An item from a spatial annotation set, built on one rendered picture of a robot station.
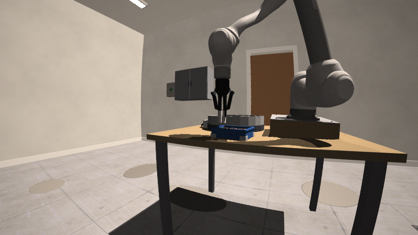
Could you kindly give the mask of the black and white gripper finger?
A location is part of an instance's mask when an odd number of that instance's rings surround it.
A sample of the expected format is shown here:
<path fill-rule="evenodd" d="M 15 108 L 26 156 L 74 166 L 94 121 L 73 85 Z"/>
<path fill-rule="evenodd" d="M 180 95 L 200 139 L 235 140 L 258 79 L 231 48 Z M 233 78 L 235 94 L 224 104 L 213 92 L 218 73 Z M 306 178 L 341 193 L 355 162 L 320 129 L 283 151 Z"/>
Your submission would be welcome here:
<path fill-rule="evenodd" d="M 230 109 L 233 95 L 234 91 L 229 90 L 229 98 L 227 103 L 227 96 L 225 96 L 225 90 L 223 89 L 223 123 L 226 123 L 227 110 Z"/>
<path fill-rule="evenodd" d="M 218 89 L 218 103 L 216 98 L 216 92 L 211 92 L 214 102 L 214 108 L 218 110 L 218 122 L 222 123 L 222 96 L 220 96 L 220 89 Z"/>

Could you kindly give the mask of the blue plastic crate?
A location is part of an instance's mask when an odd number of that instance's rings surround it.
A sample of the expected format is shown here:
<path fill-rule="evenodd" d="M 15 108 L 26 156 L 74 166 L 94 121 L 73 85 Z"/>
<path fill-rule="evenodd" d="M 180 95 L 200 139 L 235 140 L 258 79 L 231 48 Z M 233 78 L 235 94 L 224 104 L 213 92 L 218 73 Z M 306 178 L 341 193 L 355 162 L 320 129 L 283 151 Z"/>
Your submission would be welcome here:
<path fill-rule="evenodd" d="M 210 129 L 211 129 L 210 137 L 213 137 L 213 138 L 247 141 L 251 137 L 254 137 L 255 127 L 222 125 L 222 126 L 217 126 L 217 127 L 211 127 Z M 242 129 L 245 129 L 245 130 L 242 130 Z"/>

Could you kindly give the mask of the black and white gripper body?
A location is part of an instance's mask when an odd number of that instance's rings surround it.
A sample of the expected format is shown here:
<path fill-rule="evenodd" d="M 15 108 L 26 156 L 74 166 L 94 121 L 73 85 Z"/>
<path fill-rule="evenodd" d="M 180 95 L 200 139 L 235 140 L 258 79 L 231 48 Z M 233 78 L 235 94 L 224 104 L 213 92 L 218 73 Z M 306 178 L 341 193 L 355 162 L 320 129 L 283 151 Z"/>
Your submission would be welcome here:
<path fill-rule="evenodd" d="M 218 89 L 220 89 L 220 96 L 223 95 L 223 89 L 225 90 L 225 96 L 229 93 L 229 79 L 228 78 L 217 78 L 215 80 L 215 92 L 218 95 Z"/>

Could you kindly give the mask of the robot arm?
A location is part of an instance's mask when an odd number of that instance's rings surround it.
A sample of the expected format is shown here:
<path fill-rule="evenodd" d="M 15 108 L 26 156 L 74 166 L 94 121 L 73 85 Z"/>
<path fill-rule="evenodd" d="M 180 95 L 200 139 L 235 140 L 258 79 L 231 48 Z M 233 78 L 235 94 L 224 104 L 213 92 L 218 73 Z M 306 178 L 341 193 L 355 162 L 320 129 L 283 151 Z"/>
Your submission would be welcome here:
<path fill-rule="evenodd" d="M 241 33 L 264 20 L 287 0 L 264 0 L 259 9 L 230 27 L 214 30 L 209 37 L 209 51 L 214 78 L 231 78 L 232 54 Z M 310 65 L 298 72 L 291 82 L 288 119 L 320 121 L 317 107 L 329 108 L 348 101 L 354 82 L 340 63 L 332 59 L 331 49 L 318 0 L 293 0 L 303 32 Z"/>

